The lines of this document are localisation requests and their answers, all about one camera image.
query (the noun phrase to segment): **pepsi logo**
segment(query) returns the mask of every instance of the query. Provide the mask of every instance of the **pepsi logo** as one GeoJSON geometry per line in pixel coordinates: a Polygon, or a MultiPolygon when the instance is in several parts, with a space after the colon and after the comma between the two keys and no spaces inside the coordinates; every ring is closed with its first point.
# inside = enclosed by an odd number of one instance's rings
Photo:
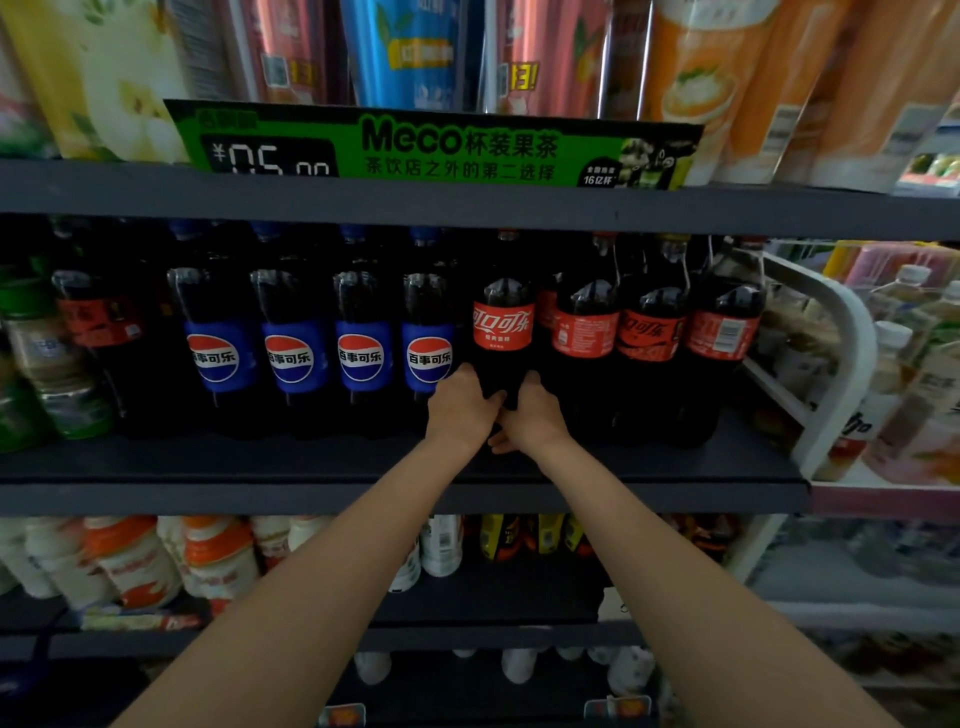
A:
{"type": "Polygon", "coordinates": [[[227,381],[240,368],[240,354],[227,339],[205,333],[187,334],[186,344],[200,376],[214,384],[227,381]]]}
{"type": "Polygon", "coordinates": [[[263,340],[276,378],[287,384],[303,381],[313,371],[313,350],[296,336],[271,334],[263,340]]]}
{"type": "Polygon", "coordinates": [[[383,346],[372,336],[345,333],[337,339],[340,366],[353,381],[370,381],[383,369],[383,346]]]}
{"type": "Polygon", "coordinates": [[[450,374],[453,347],[440,336],[422,336],[407,347],[410,374],[425,384],[436,384],[450,374]]]}

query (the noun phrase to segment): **blue label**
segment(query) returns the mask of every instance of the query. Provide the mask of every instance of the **blue label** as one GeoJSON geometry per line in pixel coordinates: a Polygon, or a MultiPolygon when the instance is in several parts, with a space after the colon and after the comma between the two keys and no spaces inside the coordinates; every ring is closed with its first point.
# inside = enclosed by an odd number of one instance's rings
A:
{"type": "Polygon", "coordinates": [[[422,327],[404,324],[403,375],[414,392],[432,394],[453,367],[453,324],[422,327]]]}
{"type": "Polygon", "coordinates": [[[341,3],[358,105],[452,110],[461,5],[457,0],[341,3]]]}
{"type": "Polygon", "coordinates": [[[282,392],[298,395],[326,385],[329,368],[320,321],[261,326],[267,359],[274,370],[276,386],[282,392]]]}
{"type": "Polygon", "coordinates": [[[183,322],[193,363],[211,392],[235,392],[254,384],[259,372],[253,353],[252,325],[246,321],[215,324],[183,322]]]}
{"type": "Polygon", "coordinates": [[[337,322],[337,354],[344,386],[354,392],[375,392],[394,378],[390,324],[337,322]]]}

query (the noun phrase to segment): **person's left arm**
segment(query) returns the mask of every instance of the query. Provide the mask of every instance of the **person's left arm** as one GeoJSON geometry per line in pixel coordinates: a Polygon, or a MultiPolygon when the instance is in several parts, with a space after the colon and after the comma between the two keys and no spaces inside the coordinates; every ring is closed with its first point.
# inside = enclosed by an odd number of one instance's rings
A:
{"type": "Polygon", "coordinates": [[[485,400],[469,365],[440,382],[423,441],[214,620],[114,728],[313,725],[420,527],[483,446],[503,399],[485,400]]]}

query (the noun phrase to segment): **person's right arm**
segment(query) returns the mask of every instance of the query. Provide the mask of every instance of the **person's right arm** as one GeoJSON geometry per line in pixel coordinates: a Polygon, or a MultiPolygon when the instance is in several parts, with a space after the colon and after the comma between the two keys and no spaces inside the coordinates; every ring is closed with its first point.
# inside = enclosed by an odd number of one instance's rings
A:
{"type": "Polygon", "coordinates": [[[581,448],[535,373],[520,387],[517,410],[502,410],[498,421],[503,430],[490,440],[493,451],[523,451],[560,489],[696,725],[898,725],[581,448]]]}

